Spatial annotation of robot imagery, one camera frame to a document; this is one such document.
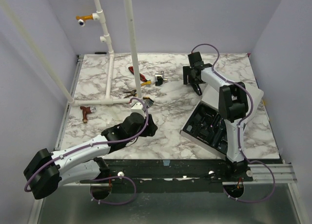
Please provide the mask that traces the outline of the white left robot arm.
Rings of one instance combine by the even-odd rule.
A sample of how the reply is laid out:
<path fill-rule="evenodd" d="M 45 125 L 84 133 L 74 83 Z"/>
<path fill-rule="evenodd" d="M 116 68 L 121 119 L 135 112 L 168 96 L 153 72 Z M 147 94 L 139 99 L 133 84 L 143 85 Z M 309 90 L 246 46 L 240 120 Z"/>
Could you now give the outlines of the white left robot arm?
<path fill-rule="evenodd" d="M 23 172 L 24 190 L 39 200 L 69 183 L 87 180 L 102 183 L 110 175 L 104 155 L 125 148 L 138 137 L 152 137 L 157 129 L 151 114 L 143 117 L 132 113 L 122 123 L 80 145 L 53 152 L 41 149 Z"/>

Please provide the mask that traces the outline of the white hair clipper kit box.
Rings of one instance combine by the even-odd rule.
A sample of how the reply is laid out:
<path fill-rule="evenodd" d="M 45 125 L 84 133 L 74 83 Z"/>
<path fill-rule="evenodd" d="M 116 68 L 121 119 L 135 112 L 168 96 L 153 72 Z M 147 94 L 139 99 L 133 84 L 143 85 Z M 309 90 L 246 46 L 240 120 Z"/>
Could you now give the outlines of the white hair clipper kit box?
<path fill-rule="evenodd" d="M 218 112 L 218 92 L 210 85 L 205 88 L 202 99 L 182 127 L 180 135 L 223 160 L 232 163 L 244 161 L 245 158 L 241 153 L 244 149 L 244 130 L 247 123 L 256 115 L 263 97 L 263 91 L 259 88 L 246 84 L 246 89 L 254 105 L 251 115 L 241 123 L 240 135 L 237 134 L 236 128 L 238 120 L 233 124 L 231 122 L 226 124 L 221 118 Z"/>

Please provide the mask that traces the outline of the clear black clipper guard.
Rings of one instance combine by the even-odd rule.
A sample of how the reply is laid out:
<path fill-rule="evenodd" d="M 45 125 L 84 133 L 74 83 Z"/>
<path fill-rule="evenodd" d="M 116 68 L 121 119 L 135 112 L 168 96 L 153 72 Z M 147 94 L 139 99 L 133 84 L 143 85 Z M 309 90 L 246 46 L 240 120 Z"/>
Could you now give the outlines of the clear black clipper guard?
<path fill-rule="evenodd" d="M 149 97 L 143 97 L 143 101 L 145 102 L 147 108 L 150 108 L 154 104 L 154 101 Z"/>

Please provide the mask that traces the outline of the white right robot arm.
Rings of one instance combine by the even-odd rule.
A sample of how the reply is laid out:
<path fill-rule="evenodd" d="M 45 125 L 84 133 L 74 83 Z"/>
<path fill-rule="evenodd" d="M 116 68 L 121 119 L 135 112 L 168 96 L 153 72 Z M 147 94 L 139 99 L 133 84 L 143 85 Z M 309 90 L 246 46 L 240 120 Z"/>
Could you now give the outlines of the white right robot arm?
<path fill-rule="evenodd" d="M 183 67 L 183 84 L 192 86 L 202 98 L 180 131 L 180 135 L 216 154 L 225 162 L 223 173 L 230 181 L 241 177 L 248 167 L 243 153 L 243 134 L 262 92 L 250 94 L 243 82 L 222 75 L 214 65 L 204 63 L 200 52 L 188 55 Z"/>

